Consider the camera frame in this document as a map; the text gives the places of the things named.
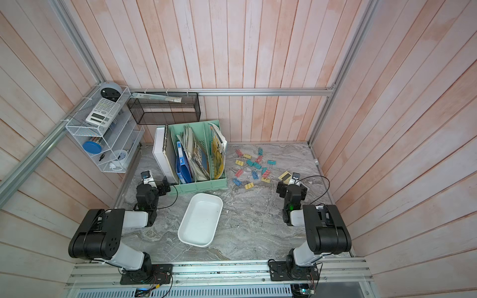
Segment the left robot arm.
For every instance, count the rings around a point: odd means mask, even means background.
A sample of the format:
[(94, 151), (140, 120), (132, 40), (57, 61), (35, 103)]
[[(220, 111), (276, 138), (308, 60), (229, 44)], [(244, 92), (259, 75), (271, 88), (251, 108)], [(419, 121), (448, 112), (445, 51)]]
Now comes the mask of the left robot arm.
[(121, 285), (144, 284), (155, 289), (171, 284), (170, 264), (154, 265), (148, 253), (135, 250), (121, 240), (124, 229), (151, 227), (161, 209), (159, 197), (171, 190), (176, 190), (176, 187), (165, 178), (159, 183), (143, 178), (136, 188), (137, 203), (132, 210), (89, 210), (69, 243), (69, 256), (116, 267), (121, 275)]

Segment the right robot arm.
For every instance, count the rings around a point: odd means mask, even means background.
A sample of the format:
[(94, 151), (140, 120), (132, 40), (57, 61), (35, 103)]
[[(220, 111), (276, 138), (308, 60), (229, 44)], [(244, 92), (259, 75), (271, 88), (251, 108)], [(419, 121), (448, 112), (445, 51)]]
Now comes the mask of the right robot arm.
[(303, 205), (307, 187), (299, 183), (279, 182), (277, 193), (284, 199), (283, 221), (303, 227), (306, 240), (289, 251), (285, 261), (268, 260), (272, 281), (320, 280), (322, 262), (328, 255), (349, 252), (352, 239), (342, 216), (333, 204)]

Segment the white plastic storage box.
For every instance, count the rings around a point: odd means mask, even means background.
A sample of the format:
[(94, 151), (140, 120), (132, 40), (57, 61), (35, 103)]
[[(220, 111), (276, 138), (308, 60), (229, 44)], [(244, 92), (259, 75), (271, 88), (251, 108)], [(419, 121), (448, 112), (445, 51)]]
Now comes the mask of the white plastic storage box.
[(179, 240), (194, 247), (210, 246), (222, 208), (223, 201), (220, 197), (206, 193), (195, 194), (178, 229)]

